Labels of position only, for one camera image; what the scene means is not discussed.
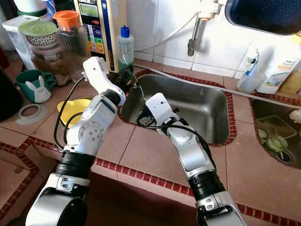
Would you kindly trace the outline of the metal fork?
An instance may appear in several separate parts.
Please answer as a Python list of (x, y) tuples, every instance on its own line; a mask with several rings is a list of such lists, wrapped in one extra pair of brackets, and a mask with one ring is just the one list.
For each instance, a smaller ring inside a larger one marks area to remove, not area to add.
[(144, 105), (147, 101), (146, 97), (144, 96), (144, 90), (142, 85), (140, 85), (138, 82), (134, 82), (133, 84), (133, 90), (137, 90), (138, 95), (140, 96), (141, 103)]

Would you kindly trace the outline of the yellow plastic dish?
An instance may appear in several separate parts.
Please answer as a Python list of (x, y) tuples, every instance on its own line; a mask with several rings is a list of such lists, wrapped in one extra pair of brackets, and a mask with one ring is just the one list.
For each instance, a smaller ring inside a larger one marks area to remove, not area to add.
[(82, 113), (92, 101), (92, 97), (80, 97), (74, 100), (66, 101), (66, 106), (63, 108), (60, 124), (65, 127), (65, 123), (77, 113)]

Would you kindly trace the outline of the green soap bottle blue cap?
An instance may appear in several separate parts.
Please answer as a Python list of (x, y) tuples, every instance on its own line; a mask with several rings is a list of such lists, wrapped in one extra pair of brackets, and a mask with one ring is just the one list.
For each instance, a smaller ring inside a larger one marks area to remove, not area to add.
[(134, 63), (134, 37), (130, 33), (130, 28), (126, 25), (120, 28), (118, 48), (120, 53), (118, 57), (119, 71), (122, 71)]

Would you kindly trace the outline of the cream water ionizer appliance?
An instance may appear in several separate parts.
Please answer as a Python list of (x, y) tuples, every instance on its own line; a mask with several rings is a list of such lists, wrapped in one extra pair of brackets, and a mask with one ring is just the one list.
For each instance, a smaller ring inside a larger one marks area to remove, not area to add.
[(112, 73), (118, 73), (120, 28), (128, 26), (127, 0), (72, 0), (85, 28), (91, 56), (104, 58)]

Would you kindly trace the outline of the clear pitcher orange lid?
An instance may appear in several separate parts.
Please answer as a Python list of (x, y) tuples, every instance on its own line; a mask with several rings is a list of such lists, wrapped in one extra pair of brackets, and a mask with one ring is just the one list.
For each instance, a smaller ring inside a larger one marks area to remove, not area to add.
[(63, 47), (70, 78), (75, 83), (84, 72), (83, 62), (91, 57), (84, 26), (80, 21), (79, 13), (73, 10), (58, 11), (52, 18), (57, 22), (56, 36)]

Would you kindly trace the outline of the large stainless steel sink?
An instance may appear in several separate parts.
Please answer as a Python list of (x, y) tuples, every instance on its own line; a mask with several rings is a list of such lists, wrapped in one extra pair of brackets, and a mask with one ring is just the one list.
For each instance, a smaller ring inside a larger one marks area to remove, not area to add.
[[(230, 137), (230, 122), (226, 95), (217, 89), (187, 84), (161, 75), (143, 73), (138, 77), (146, 99), (163, 93), (177, 115), (185, 119), (201, 136), (213, 145), (224, 145)], [(137, 90), (130, 90), (120, 113), (130, 123), (136, 123), (142, 105)]]

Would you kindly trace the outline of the teal mug white rabbit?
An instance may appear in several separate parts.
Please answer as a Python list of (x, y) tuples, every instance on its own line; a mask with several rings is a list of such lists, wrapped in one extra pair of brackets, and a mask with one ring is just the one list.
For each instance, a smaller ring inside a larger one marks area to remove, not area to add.
[(39, 70), (27, 70), (18, 73), (16, 84), (21, 88), (24, 97), (32, 103), (45, 103), (51, 97), (51, 88), (57, 81), (52, 73)]

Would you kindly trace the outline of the patterned bowl green lid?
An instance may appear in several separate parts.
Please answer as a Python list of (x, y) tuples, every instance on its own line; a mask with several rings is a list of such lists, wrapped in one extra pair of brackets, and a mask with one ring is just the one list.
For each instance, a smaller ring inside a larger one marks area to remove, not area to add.
[(18, 27), (32, 47), (39, 49), (53, 48), (57, 45), (56, 32), (58, 27), (50, 21), (28, 21)]

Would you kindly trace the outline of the clear plastic cup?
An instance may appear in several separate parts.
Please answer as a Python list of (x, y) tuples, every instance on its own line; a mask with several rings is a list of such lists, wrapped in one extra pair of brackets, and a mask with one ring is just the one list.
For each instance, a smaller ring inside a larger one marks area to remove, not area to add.
[(264, 81), (262, 74), (246, 72), (237, 83), (237, 90), (243, 93), (254, 93)]

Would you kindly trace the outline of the white canister green base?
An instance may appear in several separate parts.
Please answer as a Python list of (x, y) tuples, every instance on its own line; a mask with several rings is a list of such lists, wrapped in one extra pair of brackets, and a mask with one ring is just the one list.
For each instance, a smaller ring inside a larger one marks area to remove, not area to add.
[(45, 15), (47, 4), (44, 0), (13, 0), (18, 15), (28, 15), (40, 17)]

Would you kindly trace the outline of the black kettle appliance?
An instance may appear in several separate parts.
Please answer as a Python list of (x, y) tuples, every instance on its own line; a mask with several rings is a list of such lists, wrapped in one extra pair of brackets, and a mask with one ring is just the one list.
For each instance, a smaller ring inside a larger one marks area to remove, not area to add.
[(4, 70), (0, 70), (0, 122), (11, 118), (13, 114), (13, 84)]

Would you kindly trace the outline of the small green cup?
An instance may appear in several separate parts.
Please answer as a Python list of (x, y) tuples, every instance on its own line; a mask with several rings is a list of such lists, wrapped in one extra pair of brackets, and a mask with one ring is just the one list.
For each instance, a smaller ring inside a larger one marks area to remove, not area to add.
[(264, 146), (273, 152), (280, 153), (288, 149), (288, 142), (281, 136), (272, 136), (265, 140)]

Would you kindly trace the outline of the dark blue basin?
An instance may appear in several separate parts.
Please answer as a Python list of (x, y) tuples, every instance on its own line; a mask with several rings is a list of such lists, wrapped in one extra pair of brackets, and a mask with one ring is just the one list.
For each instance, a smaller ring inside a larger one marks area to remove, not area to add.
[(278, 36), (301, 32), (301, 0), (227, 0), (225, 10), (236, 26)]

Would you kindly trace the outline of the yellow sponge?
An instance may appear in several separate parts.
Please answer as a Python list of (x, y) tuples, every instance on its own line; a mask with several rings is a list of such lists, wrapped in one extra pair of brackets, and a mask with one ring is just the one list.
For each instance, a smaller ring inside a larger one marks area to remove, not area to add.
[(293, 71), (278, 89), (279, 92), (297, 93), (301, 89), (301, 72)]

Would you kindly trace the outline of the white wall tap fixture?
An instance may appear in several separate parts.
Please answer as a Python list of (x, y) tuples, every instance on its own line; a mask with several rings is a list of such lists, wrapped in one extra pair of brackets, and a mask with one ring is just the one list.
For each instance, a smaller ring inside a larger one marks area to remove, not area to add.
[(197, 7), (197, 16), (202, 21), (210, 21), (220, 14), (224, 2), (220, 0), (200, 0)]

